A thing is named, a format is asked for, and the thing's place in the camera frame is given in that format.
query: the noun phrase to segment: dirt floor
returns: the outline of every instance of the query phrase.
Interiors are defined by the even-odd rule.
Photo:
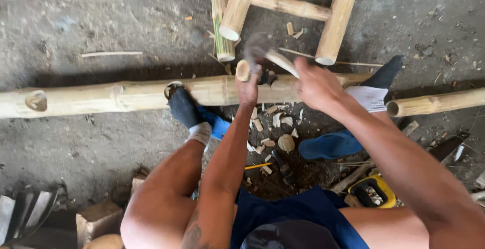
[[[331,0],[305,1],[331,4]],[[484,1],[356,0],[338,60],[385,63],[393,55],[403,54],[405,68],[388,99],[484,87]],[[193,19],[185,21],[188,16]],[[0,20],[0,91],[225,74],[224,67],[208,55],[213,46],[207,32],[213,31],[210,0],[0,0]],[[304,29],[298,40],[286,34],[289,21],[295,31]],[[276,46],[315,54],[323,26],[323,22],[251,7],[236,60],[242,57],[245,39],[257,31],[272,34]],[[100,51],[144,54],[80,58],[82,53]],[[285,73],[275,66],[270,69]],[[331,70],[377,69],[338,65]],[[227,120],[236,109],[210,108]],[[282,124],[271,132],[271,116],[259,110],[265,132],[252,131],[249,142],[258,146],[264,138],[277,140],[297,128],[298,144],[343,129],[304,103],[288,104],[283,114],[298,119],[301,109],[301,125]],[[476,119],[463,159],[449,167],[471,191],[477,189],[475,179],[485,170],[485,117],[480,116],[485,116],[482,107],[405,119],[419,122],[411,137],[423,147],[468,131]],[[445,132],[448,135],[441,139]],[[153,169],[187,136],[188,131],[168,110],[0,119],[0,191],[12,191],[21,184],[32,184],[36,189],[62,185],[67,189],[69,207],[87,206],[104,198],[124,203],[134,172],[140,167]],[[204,165],[216,145],[217,141],[211,140]],[[270,151],[267,148],[261,155],[248,155],[247,164],[261,163]],[[293,167],[296,185],[285,185],[278,172],[264,177],[253,169],[246,172],[253,183],[249,190],[257,186],[255,194],[276,199],[314,185],[330,187],[353,170],[331,161],[305,162],[297,150],[280,155]],[[344,160],[363,159],[367,159],[364,151]]]

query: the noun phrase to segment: blue shorts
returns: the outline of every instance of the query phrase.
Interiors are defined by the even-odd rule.
[[[231,246],[239,249],[258,226],[287,220],[307,220],[326,227],[342,249],[369,249],[338,208],[349,207],[334,192],[316,186],[303,193],[269,202],[241,188],[232,226]]]

